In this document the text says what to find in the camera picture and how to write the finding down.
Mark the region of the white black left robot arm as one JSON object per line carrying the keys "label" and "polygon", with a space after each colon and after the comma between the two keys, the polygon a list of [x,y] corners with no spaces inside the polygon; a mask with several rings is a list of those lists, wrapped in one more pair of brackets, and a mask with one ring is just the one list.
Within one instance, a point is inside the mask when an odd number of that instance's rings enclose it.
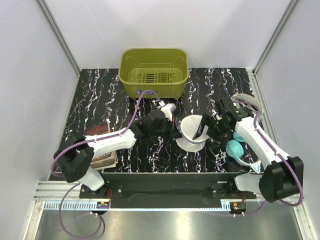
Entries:
{"label": "white black left robot arm", "polygon": [[108,193],[108,186],[102,174],[91,167],[92,160],[113,151],[130,149],[145,139],[181,138],[174,122],[175,109],[173,103],[168,103],[115,132],[87,136],[76,134],[55,152],[53,164],[58,166],[66,182],[78,182],[88,187],[95,197],[103,198]]}

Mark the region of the white mesh laundry bag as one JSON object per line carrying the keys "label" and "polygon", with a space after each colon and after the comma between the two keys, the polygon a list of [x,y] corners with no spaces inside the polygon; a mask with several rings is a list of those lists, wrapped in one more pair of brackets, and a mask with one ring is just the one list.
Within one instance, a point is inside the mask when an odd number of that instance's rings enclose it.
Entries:
{"label": "white mesh laundry bag", "polygon": [[182,137],[176,139],[176,144],[186,152],[198,152],[204,148],[209,136],[206,135],[208,127],[205,126],[202,134],[193,139],[200,126],[202,115],[192,114],[186,116],[178,125],[178,130]]}

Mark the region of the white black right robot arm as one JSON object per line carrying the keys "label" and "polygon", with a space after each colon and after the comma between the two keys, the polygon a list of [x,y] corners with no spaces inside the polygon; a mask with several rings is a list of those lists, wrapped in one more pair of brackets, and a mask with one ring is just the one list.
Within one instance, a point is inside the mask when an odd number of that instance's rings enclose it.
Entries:
{"label": "white black right robot arm", "polygon": [[304,199],[303,178],[304,163],[298,156],[292,157],[282,150],[258,124],[259,113],[248,108],[249,103],[235,106],[230,97],[218,102],[216,116],[203,114],[193,138],[207,135],[216,146],[224,147],[232,158],[239,160],[241,145],[228,138],[229,133],[237,133],[253,150],[264,169],[263,173],[243,173],[237,175],[227,185],[228,195],[239,198],[244,192],[257,193],[273,203],[294,195],[299,199],[294,206],[299,206]]}

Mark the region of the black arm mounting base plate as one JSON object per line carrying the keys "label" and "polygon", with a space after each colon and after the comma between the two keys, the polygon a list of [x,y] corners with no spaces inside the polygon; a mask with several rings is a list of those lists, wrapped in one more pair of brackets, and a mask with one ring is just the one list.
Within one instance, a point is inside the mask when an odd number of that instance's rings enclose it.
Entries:
{"label": "black arm mounting base plate", "polygon": [[236,189],[237,173],[103,173],[96,191],[83,185],[81,199],[110,197],[115,211],[230,211],[230,202],[257,198]]}

